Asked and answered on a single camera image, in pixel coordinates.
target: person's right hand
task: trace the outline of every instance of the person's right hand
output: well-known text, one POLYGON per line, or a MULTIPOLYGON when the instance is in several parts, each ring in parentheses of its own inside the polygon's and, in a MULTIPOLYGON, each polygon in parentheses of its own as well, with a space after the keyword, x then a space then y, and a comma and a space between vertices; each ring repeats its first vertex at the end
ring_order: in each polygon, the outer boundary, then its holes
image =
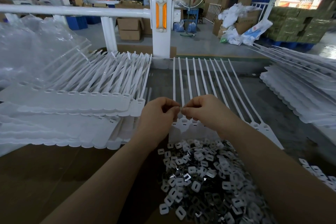
POLYGON ((215 130, 220 137, 244 123, 214 95, 198 96, 190 100, 181 110, 188 119, 199 120, 215 130))

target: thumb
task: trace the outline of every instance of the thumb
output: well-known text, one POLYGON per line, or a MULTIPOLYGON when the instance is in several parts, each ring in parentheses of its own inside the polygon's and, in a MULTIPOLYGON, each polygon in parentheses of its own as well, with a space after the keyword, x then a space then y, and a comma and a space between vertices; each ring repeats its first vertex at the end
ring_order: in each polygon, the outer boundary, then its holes
POLYGON ((180 112, 180 107, 174 106, 166 112, 166 115, 169 116, 171 120, 173 120, 179 114, 179 112, 180 112))
POLYGON ((198 114, 199 114, 199 107, 198 108, 195 108, 195 107, 185 107, 185 108, 182 108, 181 110, 181 113, 187 117, 192 117, 192 118, 197 118, 199 119, 198 117, 198 114))

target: finger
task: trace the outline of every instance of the finger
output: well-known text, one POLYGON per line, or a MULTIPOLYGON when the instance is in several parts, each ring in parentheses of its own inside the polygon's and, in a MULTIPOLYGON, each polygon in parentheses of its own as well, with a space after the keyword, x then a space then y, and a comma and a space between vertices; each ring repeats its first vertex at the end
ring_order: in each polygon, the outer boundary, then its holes
POLYGON ((187 117, 193 117, 196 119, 199 119, 199 113, 201 108, 195 108, 195 107, 185 107, 182 108, 181 113, 187 117))
POLYGON ((198 96, 191 99, 184 107, 202 106, 204 96, 198 96))
POLYGON ((157 99, 154 99, 153 102, 158 103, 160 106, 168 105, 168 106, 180 106, 179 103, 176 101, 166 98, 166 97, 159 97, 157 99))
POLYGON ((180 107, 175 106, 175 107, 170 108, 170 109, 165 113, 165 115, 166 115, 166 116, 169 116, 169 119, 170 119, 170 120, 174 120, 175 117, 177 117, 177 115, 178 115, 179 112, 180 112, 180 107))

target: blue plastic bin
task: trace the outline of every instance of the blue plastic bin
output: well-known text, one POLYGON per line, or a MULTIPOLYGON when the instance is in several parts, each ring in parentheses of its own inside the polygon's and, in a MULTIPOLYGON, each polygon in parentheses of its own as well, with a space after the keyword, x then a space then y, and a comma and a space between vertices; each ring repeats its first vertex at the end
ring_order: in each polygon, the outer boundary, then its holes
POLYGON ((86 16, 87 24, 97 24, 102 22, 100 16, 86 16))
POLYGON ((87 22, 85 16, 67 16, 69 28, 73 31, 87 29, 87 22))

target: hand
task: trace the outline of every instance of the hand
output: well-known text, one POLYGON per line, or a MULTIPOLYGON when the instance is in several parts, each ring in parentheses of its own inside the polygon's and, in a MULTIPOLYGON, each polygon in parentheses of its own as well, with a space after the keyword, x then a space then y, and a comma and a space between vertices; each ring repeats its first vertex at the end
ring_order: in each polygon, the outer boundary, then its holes
POLYGON ((244 123, 214 95, 203 95, 189 101, 181 110, 188 119, 199 120, 208 128, 223 134, 244 123))
POLYGON ((148 102, 141 112, 133 138, 147 144, 151 151, 154 150, 169 133, 179 112, 180 104, 165 97, 148 102))

